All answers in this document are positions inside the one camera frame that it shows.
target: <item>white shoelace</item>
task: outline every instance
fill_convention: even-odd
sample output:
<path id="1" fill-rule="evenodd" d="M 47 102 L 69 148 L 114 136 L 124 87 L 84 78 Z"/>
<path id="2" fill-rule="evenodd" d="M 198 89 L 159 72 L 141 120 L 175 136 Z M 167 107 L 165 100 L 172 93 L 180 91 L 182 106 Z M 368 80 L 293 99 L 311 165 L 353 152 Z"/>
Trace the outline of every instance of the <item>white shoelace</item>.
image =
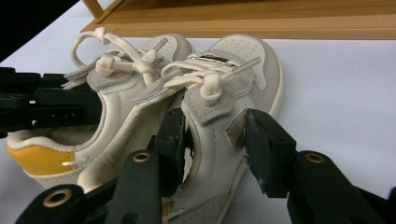
<path id="1" fill-rule="evenodd" d="M 192 54 L 186 61 L 174 62 L 165 66 L 161 71 L 161 76 L 179 70 L 183 76 L 174 77 L 166 82 L 165 88 L 184 87 L 191 88 L 199 83 L 203 83 L 200 89 L 200 96 L 205 105 L 215 104 L 222 94 L 222 88 L 239 73 L 260 63 L 261 59 L 255 58 L 247 63 L 238 66 L 237 63 L 228 61 L 227 63 L 210 59 L 198 54 Z"/>
<path id="2" fill-rule="evenodd" d="M 114 49 L 101 55 L 96 63 L 86 65 L 77 56 L 77 48 L 79 44 L 87 37 L 96 37 L 102 41 L 104 45 L 113 43 L 121 49 Z M 70 90 L 86 82 L 87 76 L 91 70 L 102 77 L 111 76 L 116 70 L 136 71 L 143 75 L 146 85 L 154 82 L 153 73 L 155 71 L 154 63 L 157 58 L 158 50 L 167 42 L 166 38 L 162 39 L 154 49 L 148 52 L 137 50 L 126 40 L 111 34 L 105 27 L 96 28 L 94 31 L 81 33 L 75 40 L 71 50 L 73 63 L 80 69 L 75 73 L 65 75 L 69 82 L 64 85 L 65 90 Z"/>

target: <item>yellow heel patch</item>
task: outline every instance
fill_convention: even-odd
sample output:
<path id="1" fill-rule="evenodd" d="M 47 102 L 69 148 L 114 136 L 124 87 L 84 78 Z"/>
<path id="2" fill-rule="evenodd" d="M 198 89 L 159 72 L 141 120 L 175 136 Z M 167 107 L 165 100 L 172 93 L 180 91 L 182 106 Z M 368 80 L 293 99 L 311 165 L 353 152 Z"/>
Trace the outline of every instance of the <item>yellow heel patch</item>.
<path id="1" fill-rule="evenodd" d="M 30 175 L 57 175 L 74 170 L 74 166 L 62 165 L 62 162 L 73 160 L 73 152 L 40 146 L 13 150 L 6 145 L 6 148 L 9 156 Z"/>

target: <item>sneaker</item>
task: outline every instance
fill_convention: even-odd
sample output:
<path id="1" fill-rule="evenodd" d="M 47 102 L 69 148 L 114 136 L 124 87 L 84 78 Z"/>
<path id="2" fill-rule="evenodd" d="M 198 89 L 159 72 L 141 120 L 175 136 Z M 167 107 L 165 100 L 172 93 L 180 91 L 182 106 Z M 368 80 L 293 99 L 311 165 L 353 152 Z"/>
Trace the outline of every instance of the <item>sneaker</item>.
<path id="1" fill-rule="evenodd" d="M 87 37 L 120 48 L 86 65 L 78 58 L 77 48 Z M 81 33 L 72 48 L 72 60 L 79 70 L 64 76 L 69 80 L 64 90 L 88 86 L 96 91 L 102 102 L 99 123 L 17 131 L 7 138 L 8 154 L 26 174 L 50 188 L 76 184 L 78 175 L 97 157 L 106 156 L 103 152 L 110 148 L 128 148 L 122 154 L 113 154 L 115 161 L 133 150 L 146 148 L 150 137 L 158 132 L 172 97 L 151 104 L 135 97 L 150 89 L 164 66 L 185 60 L 193 52 L 192 45 L 181 35 L 154 37 L 137 50 L 105 28 Z M 141 110 L 140 105 L 150 106 Z M 102 175 L 111 178 L 116 174 Z"/>
<path id="2" fill-rule="evenodd" d="M 175 74 L 163 87 L 187 89 L 181 109 L 192 135 L 193 157 L 183 184 L 165 203 L 170 213 L 163 220 L 220 223 L 248 167 L 238 141 L 245 111 L 254 108 L 277 116 L 283 95 L 281 64 L 264 41 L 230 35 L 162 70 L 163 77 Z"/>

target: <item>white table surface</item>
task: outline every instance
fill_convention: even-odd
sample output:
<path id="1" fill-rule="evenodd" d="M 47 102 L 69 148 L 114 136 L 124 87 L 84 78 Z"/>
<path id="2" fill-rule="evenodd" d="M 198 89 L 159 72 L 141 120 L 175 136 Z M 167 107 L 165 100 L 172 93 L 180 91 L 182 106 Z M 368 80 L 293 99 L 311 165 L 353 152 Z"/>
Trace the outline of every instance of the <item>white table surface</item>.
<path id="1" fill-rule="evenodd" d="M 99 1 L 103 7 L 112 1 Z M 58 20 L 0 63 L 17 72 L 76 70 L 69 51 L 93 19 L 78 2 Z M 135 46 L 147 38 L 127 38 Z M 198 52 L 216 41 L 189 38 Z M 396 41 L 266 40 L 283 63 L 284 102 L 278 122 L 297 150 L 330 157 L 362 189 L 387 198 L 396 186 Z M 78 50 L 84 62 L 114 46 L 89 39 Z M 0 223 L 14 223 L 42 189 L 0 143 Z M 246 172 L 223 223 L 290 223 L 286 200 L 262 196 Z"/>

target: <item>wooden shelf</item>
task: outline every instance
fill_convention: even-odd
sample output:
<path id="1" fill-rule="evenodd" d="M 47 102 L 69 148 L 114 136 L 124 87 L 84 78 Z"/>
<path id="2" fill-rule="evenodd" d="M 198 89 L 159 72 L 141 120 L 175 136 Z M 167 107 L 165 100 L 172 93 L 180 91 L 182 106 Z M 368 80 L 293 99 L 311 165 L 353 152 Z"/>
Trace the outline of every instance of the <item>wooden shelf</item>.
<path id="1" fill-rule="evenodd" d="M 105 10 L 83 2 L 95 17 L 83 31 L 121 36 L 396 39 L 394 0 L 116 0 Z"/>

